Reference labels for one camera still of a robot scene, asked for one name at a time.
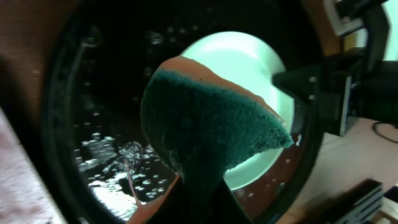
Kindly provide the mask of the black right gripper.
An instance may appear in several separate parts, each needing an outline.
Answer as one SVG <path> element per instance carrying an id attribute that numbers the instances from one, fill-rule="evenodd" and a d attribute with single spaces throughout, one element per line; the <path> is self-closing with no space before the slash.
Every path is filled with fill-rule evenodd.
<path id="1" fill-rule="evenodd" d="M 323 130 L 343 136 L 357 118 L 397 125 L 397 62 L 364 48 L 281 72 L 273 84 L 313 112 Z"/>

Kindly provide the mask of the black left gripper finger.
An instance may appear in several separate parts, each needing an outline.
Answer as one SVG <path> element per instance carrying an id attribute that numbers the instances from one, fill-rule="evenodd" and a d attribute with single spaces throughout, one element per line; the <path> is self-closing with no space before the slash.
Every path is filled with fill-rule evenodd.
<path id="1" fill-rule="evenodd" d="M 149 224 L 251 224 L 225 181 L 221 181 L 204 208 L 195 209 L 181 177 L 169 187 L 169 193 L 159 209 L 147 221 Z"/>

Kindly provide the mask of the green yellow sponge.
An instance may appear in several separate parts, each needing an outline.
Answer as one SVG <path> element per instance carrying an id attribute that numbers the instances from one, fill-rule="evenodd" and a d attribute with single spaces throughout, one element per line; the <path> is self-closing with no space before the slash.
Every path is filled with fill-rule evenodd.
<path id="1" fill-rule="evenodd" d="M 160 64 L 141 101 L 141 126 L 159 159 L 181 177 L 190 203 L 204 208 L 227 170 L 292 145 L 283 119 L 260 97 L 183 56 Z M 165 195 L 137 208 L 147 223 Z"/>

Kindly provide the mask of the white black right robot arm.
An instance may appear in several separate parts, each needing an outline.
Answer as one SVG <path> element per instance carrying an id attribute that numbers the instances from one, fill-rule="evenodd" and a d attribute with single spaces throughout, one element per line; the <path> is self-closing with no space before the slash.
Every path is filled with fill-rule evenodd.
<path id="1" fill-rule="evenodd" d="M 342 136 L 357 117 L 397 124 L 397 62 L 383 59 L 389 22 L 382 1 L 324 1 L 333 31 L 346 37 L 360 29 L 366 45 L 273 76 L 295 101 L 316 107 L 325 132 Z"/>

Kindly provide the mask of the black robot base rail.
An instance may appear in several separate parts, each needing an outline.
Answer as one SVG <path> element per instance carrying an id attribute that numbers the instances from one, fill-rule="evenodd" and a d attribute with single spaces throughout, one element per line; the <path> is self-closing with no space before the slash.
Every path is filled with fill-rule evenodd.
<path id="1" fill-rule="evenodd" d="M 364 224 L 385 218 L 397 223 L 397 186 L 383 191 L 383 184 L 367 179 L 341 197 L 330 200 L 299 221 L 300 224 Z"/>

